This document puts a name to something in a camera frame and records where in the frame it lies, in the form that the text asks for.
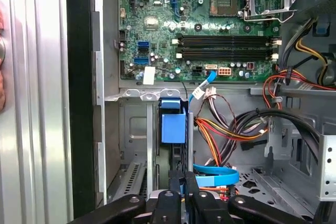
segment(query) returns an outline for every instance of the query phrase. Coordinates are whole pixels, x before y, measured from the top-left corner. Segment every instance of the orange wire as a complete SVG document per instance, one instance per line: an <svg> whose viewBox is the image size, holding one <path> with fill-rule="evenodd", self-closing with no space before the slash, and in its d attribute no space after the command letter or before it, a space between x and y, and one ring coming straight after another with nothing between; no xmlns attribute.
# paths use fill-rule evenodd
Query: orange wire
<svg viewBox="0 0 336 224"><path fill-rule="evenodd" d="M227 188L207 188L207 187L200 187L200 190L207 190L207 191L228 191Z"/></svg>

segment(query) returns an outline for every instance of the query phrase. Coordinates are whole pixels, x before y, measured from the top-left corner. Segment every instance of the capacitor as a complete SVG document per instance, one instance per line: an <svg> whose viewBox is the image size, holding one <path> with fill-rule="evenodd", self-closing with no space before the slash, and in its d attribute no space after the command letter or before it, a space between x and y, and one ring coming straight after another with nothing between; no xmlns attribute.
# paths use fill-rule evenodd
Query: capacitor
<svg viewBox="0 0 336 224"><path fill-rule="evenodd" d="M183 14L183 13L184 13L184 7L183 7L183 6L180 7L179 12L180 12L180 14Z"/></svg>

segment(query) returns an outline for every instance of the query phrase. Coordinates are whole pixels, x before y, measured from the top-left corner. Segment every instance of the yellow wire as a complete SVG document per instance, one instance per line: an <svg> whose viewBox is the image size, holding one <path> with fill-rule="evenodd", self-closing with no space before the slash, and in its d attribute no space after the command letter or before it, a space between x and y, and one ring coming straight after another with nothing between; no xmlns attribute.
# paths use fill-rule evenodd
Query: yellow wire
<svg viewBox="0 0 336 224"><path fill-rule="evenodd" d="M199 129L202 131L202 133L204 134L205 138L206 138L206 141L208 142L208 145L210 147L210 151L212 153L212 156L217 164L217 166L219 167L219 161L217 159L217 155L216 155L216 151L215 151L215 147L212 145L212 142L210 140L210 136L209 136L209 133L207 132L206 128L201 125L201 124L197 124L199 126Z"/></svg>
<svg viewBox="0 0 336 224"><path fill-rule="evenodd" d="M324 65L323 65L323 69L321 71L321 74L319 76L319 79L318 79L318 84L319 85L322 85L322 78L323 78L323 74L322 73L325 73L326 70L327 70L327 67L328 67L328 61L326 61L317 51L309 48L309 47L306 47L302 44L302 40L303 38L301 38L295 45L295 48L298 50L298 51L301 51L301 52L306 52L308 54L312 54L314 56L316 56L318 59L320 59Z"/></svg>
<svg viewBox="0 0 336 224"><path fill-rule="evenodd" d="M214 123L214 122L212 122L212 121L209 121L209 120L207 120L207 119L205 119L205 118L198 118L198 119L203 120L203 121L205 121L205 122L211 124L213 127L219 129L220 131L223 131L223 132L225 132L226 134L229 134L229 135L234 136L234 137L237 137L237 138L242 138L242 139L247 139L247 140L253 140L253 139L256 139L256 138L258 138L258 137L260 137L260 136L263 135L263 134L258 134L258 135L255 135L255 136L237 135L237 134L235 134L235 133L233 133L233 132L230 132L230 131L228 131L228 130L222 128L222 127L220 127L220 126L217 125L216 123Z"/></svg>

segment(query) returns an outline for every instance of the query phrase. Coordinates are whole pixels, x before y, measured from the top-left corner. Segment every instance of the blue connector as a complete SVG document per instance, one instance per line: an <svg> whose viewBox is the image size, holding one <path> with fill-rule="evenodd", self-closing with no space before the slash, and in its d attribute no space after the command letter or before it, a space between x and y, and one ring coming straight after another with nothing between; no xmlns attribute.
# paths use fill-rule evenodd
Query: blue connector
<svg viewBox="0 0 336 224"><path fill-rule="evenodd" d="M136 65L149 65L149 58L134 58L134 64Z"/></svg>

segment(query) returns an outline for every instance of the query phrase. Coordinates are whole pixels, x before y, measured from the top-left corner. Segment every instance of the cable tie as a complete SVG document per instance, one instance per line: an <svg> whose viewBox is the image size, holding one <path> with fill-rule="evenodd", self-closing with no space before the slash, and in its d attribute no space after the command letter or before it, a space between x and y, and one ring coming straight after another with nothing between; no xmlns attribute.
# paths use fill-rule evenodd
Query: cable tie
<svg viewBox="0 0 336 224"><path fill-rule="evenodd" d="M288 67L287 69L287 74L286 74L286 78L285 78L285 83L288 86L290 84L290 79L292 77L293 74L293 66Z"/></svg>

